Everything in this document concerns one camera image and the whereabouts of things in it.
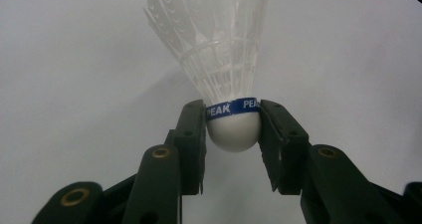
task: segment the white background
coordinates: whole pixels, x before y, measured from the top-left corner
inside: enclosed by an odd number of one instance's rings
[[[148,27],[146,0],[0,0],[0,223],[30,223],[76,181],[107,189],[137,172],[181,108],[200,99]],[[422,180],[422,5],[269,0],[253,95],[401,193]],[[258,146],[208,140],[195,223],[305,223],[272,193]]]

